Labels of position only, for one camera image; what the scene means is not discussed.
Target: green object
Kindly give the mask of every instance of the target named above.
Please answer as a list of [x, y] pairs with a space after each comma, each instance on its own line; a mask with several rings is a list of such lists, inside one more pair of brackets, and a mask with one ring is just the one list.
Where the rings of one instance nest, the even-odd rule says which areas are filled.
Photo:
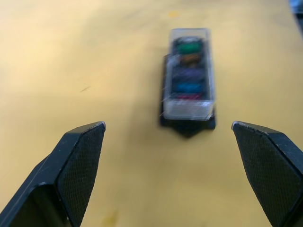
[[180, 54], [198, 53], [200, 51], [201, 51], [200, 43], [180, 44], [178, 46], [178, 53]]

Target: dark mark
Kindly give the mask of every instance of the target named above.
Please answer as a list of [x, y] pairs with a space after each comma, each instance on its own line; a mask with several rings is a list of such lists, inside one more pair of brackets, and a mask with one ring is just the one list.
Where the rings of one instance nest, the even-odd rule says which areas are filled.
[[86, 91], [86, 90], [89, 89], [89, 88], [90, 88], [90, 86], [84, 88], [82, 91], [80, 91], [80, 93], [83, 92], [83, 91]]

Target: clear plastic box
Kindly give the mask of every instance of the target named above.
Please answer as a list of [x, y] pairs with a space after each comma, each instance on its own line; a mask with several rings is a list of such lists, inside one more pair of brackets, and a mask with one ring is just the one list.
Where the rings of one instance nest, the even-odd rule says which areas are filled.
[[[180, 55], [174, 50], [174, 42], [179, 38], [182, 38], [182, 40], [202, 40], [206, 95], [201, 100], [176, 99], [171, 95], [173, 70], [180, 64]], [[170, 48], [166, 64], [163, 116], [169, 120], [207, 121], [214, 114], [213, 109], [215, 103], [210, 31], [207, 28], [177, 28], [171, 31], [169, 41]]]

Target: black base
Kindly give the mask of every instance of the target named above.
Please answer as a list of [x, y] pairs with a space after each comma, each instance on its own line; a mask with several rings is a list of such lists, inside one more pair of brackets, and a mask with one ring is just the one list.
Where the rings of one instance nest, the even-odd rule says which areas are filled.
[[213, 116], [208, 121], [190, 121], [190, 120], [168, 120], [163, 116], [163, 98], [164, 98], [164, 87], [165, 87], [165, 76], [166, 76], [166, 61], [167, 56], [164, 57], [163, 65], [163, 80], [161, 89], [161, 100], [160, 100], [160, 117], [159, 123], [163, 127], [171, 127], [175, 129], [184, 137], [192, 137], [198, 134], [204, 129], [214, 130], [216, 127], [215, 112]]

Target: yellow surface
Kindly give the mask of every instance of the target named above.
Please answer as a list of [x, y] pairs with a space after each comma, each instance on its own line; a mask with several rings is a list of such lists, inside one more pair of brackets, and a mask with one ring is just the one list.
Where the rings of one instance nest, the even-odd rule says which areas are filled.
[[[212, 31], [217, 128], [158, 126], [169, 31]], [[287, 0], [0, 1], [0, 210], [68, 130], [105, 121], [83, 227], [269, 227], [234, 120], [302, 141], [303, 42]]]

